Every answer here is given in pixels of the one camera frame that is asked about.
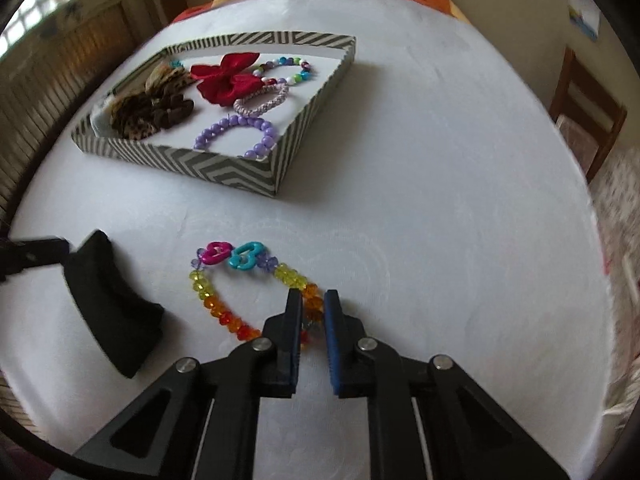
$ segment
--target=table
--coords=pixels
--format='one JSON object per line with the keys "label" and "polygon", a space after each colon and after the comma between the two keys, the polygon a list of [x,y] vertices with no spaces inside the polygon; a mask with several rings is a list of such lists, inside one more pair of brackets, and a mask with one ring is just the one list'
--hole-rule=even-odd
{"label": "table", "polygon": [[[167,319],[127,380],[59,268],[11,279],[0,289],[0,368],[34,421],[75,450],[177,358],[226,355],[236,342],[194,296],[189,261],[211,240],[260,240],[337,288],[401,354],[450,354],[585,478],[609,376],[607,280],[584,179],[542,104],[473,27],[406,0],[223,7],[160,32],[103,89],[166,44],[252,30],[358,40],[276,199],[85,155],[68,131],[40,167],[12,235],[77,246],[102,229],[124,275]],[[276,280],[221,269],[214,283],[252,324],[284,307]],[[316,341],[295,398],[262,404],[255,478],[361,480],[368,460],[366,403],[332,397]]]}

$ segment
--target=bracelet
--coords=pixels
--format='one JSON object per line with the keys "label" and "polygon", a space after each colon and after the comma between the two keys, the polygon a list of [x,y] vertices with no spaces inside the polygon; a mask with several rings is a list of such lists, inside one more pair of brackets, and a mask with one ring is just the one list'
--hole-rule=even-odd
{"label": "bracelet", "polygon": [[[262,75],[270,70],[271,68],[275,68],[277,66],[295,66],[299,65],[302,70],[294,74],[290,77],[284,79],[281,77],[280,79],[262,77]],[[260,66],[254,69],[253,74],[256,77],[262,77],[262,82],[265,85],[275,85],[275,84],[287,84],[289,86],[293,86],[302,81],[306,81],[311,78],[311,65],[306,59],[300,59],[299,57],[280,57],[276,58],[273,61],[267,61],[266,63],[262,63]]]}
{"label": "bracelet", "polygon": [[199,248],[196,251],[196,258],[191,261],[191,267],[194,270],[189,274],[193,290],[198,293],[198,297],[209,313],[218,318],[220,325],[226,326],[229,332],[236,334],[239,341],[260,337],[260,330],[252,328],[239,316],[236,316],[220,300],[215,288],[206,277],[206,267],[215,266],[225,260],[233,269],[251,270],[258,267],[264,272],[273,274],[289,288],[297,288],[302,292],[304,316],[300,341],[306,344],[309,329],[321,323],[323,318],[324,303],[318,286],[309,282],[295,269],[280,263],[275,256],[270,256],[265,246],[260,242],[249,242],[237,248],[233,248],[229,242],[211,242],[206,248]]}
{"label": "bracelet", "polygon": [[[274,92],[278,93],[276,97],[274,97],[270,101],[265,102],[265,104],[258,106],[256,109],[249,110],[248,108],[244,107],[244,104],[247,101],[253,99],[254,97],[258,97],[259,95],[262,95],[262,94],[270,94]],[[287,98],[288,94],[289,94],[289,87],[285,84],[263,86],[259,90],[255,91],[252,94],[247,95],[246,97],[243,97],[241,99],[236,99],[234,102],[234,110],[237,114],[240,114],[243,117],[259,117],[263,113],[271,110],[272,108],[275,108],[276,106],[281,105],[284,102],[284,99]]]}
{"label": "bracelet", "polygon": [[252,126],[260,130],[264,135],[258,144],[254,144],[252,149],[244,153],[244,158],[250,158],[251,160],[264,158],[269,155],[269,152],[278,141],[278,131],[269,121],[255,117],[232,115],[229,118],[220,119],[209,128],[205,128],[202,133],[196,137],[193,149],[205,150],[212,140],[235,126]]}

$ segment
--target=red bow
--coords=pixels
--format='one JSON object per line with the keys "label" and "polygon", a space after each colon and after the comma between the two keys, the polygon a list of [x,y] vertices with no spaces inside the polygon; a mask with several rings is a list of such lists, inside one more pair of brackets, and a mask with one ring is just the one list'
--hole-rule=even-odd
{"label": "red bow", "polygon": [[241,74],[260,57],[255,52],[226,54],[220,65],[193,65],[191,77],[202,80],[198,90],[202,97],[215,105],[231,106],[236,99],[260,89],[264,83],[253,74]]}

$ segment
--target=black foam block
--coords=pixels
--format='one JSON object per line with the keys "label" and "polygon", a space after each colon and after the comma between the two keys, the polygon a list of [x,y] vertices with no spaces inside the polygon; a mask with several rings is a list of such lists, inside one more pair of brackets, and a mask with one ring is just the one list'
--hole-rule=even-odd
{"label": "black foam block", "polygon": [[132,378],[162,337],[164,308],[140,298],[124,281],[102,231],[69,255],[64,273],[98,345],[121,374]]}

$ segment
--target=multicolored bead bracelet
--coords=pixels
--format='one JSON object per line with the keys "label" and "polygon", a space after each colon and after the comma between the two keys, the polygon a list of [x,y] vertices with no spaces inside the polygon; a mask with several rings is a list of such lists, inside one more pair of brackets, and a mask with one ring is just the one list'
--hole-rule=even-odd
{"label": "multicolored bead bracelet", "polygon": [[220,300],[218,293],[206,277],[206,267],[215,266],[227,260],[230,267],[237,270],[251,270],[254,267],[273,274],[289,288],[298,288],[304,299],[304,319],[302,322],[301,341],[308,342],[308,330],[322,322],[321,292],[315,283],[302,276],[295,269],[280,263],[271,256],[260,242],[249,242],[234,248],[229,242],[211,242],[206,248],[199,248],[196,258],[191,261],[192,270],[189,278],[193,282],[193,290],[198,293],[203,306],[209,313],[218,318],[220,325],[226,326],[229,332],[236,334],[240,341],[248,341],[260,337],[260,330],[252,328],[240,317],[236,316],[226,304]]}
{"label": "multicolored bead bracelet", "polygon": [[[258,97],[263,94],[275,93],[275,92],[278,93],[276,97],[274,97],[270,101],[265,102],[264,104],[261,104],[260,106],[258,106],[257,108],[254,108],[253,110],[244,107],[244,104],[247,101],[255,97]],[[276,106],[281,105],[284,102],[284,99],[287,98],[288,94],[289,94],[289,87],[285,84],[263,86],[259,90],[253,92],[252,94],[247,95],[246,97],[243,97],[241,99],[236,99],[234,101],[234,110],[237,114],[240,114],[244,117],[259,117],[262,114],[271,110],[272,108],[275,108]]]}
{"label": "multicolored bead bracelet", "polygon": [[251,150],[245,152],[244,158],[255,160],[269,155],[269,152],[273,149],[278,140],[278,131],[269,121],[265,121],[260,118],[232,115],[229,118],[220,119],[209,128],[205,128],[202,133],[196,137],[193,149],[205,150],[209,143],[217,136],[222,135],[228,129],[235,126],[251,126],[260,130],[264,135],[258,144],[255,144]]}
{"label": "multicolored bead bracelet", "polygon": [[[280,79],[274,79],[269,77],[262,77],[262,75],[272,68],[277,66],[296,66],[299,65],[302,69],[299,73],[294,74],[292,76],[287,77],[286,79],[281,77]],[[260,66],[256,67],[253,71],[253,74],[256,77],[261,77],[262,82],[265,85],[275,85],[275,84],[284,84],[286,83],[289,86],[293,86],[302,81],[306,81],[311,78],[311,65],[306,59],[301,59],[299,57],[280,57],[276,58],[273,61],[267,61],[266,63],[262,63]]]}

